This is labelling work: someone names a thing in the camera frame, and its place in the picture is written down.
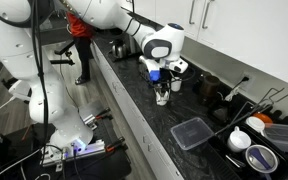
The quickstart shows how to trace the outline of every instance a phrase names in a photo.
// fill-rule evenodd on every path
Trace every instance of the white cabinet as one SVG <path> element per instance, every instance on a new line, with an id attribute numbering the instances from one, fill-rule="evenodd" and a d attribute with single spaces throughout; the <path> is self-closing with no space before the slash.
<path id="1" fill-rule="evenodd" d="M 155 0 L 133 0 L 135 13 L 155 21 Z"/>
<path id="2" fill-rule="evenodd" d="M 205 0 L 156 0 L 156 22 L 165 26 L 176 23 L 185 35 L 197 40 Z"/>
<path id="3" fill-rule="evenodd" d="M 133 0 L 117 0 L 117 3 L 128 11 L 133 11 Z"/>
<path id="4" fill-rule="evenodd" d="M 198 42 L 288 82 L 288 1 L 207 0 Z"/>
<path id="5" fill-rule="evenodd" d="M 91 49 L 96 63 L 157 179 L 183 180 L 183 177 L 177 170 L 173 161 L 147 124 L 145 118 L 125 90 L 103 54 L 96 45 L 92 45 Z"/>

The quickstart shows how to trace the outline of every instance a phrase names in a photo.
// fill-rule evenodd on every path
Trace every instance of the clear plastic container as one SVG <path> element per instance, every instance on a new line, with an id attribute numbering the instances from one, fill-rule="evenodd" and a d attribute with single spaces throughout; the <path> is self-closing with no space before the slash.
<path id="1" fill-rule="evenodd" d="M 214 132 L 199 117 L 172 127 L 171 133 L 183 150 L 190 150 L 214 135 Z"/>
<path id="2" fill-rule="evenodd" d="M 288 152 L 288 125 L 265 124 L 264 136 L 284 152 Z"/>

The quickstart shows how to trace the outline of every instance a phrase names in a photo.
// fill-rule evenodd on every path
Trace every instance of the white wall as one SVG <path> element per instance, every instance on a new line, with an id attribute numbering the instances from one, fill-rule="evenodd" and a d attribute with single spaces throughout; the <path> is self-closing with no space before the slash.
<path id="1" fill-rule="evenodd" d="M 255 81 L 248 92 L 241 92 L 241 94 L 255 102 L 258 102 L 271 87 L 276 89 L 285 87 L 283 95 L 288 93 L 287 83 L 189 38 L 185 38 L 182 55 L 201 69 L 209 71 L 219 77 L 222 82 L 231 87 L 238 83 L 243 71 L 248 71 L 255 75 Z M 275 107 L 281 110 L 284 116 L 288 115 L 288 97 L 277 103 Z"/>

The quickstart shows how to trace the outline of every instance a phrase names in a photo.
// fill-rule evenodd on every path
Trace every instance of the kettle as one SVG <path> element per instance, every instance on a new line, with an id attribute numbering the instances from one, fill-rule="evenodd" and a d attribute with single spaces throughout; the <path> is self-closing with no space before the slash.
<path id="1" fill-rule="evenodd" d="M 126 45 L 122 40 L 115 40 L 112 46 L 112 54 L 115 58 L 126 57 Z"/>

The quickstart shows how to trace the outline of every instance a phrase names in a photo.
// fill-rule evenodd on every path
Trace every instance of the person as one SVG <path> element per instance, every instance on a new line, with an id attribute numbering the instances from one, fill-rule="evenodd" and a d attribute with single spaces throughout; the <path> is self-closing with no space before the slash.
<path id="1" fill-rule="evenodd" d="M 93 37 L 92 26 L 83 22 L 71 13 L 67 13 L 70 31 L 73 36 L 74 44 L 82 65 L 81 76 L 75 80 L 76 85 L 84 84 L 91 80 L 89 59 L 93 58 L 90 44 Z"/>

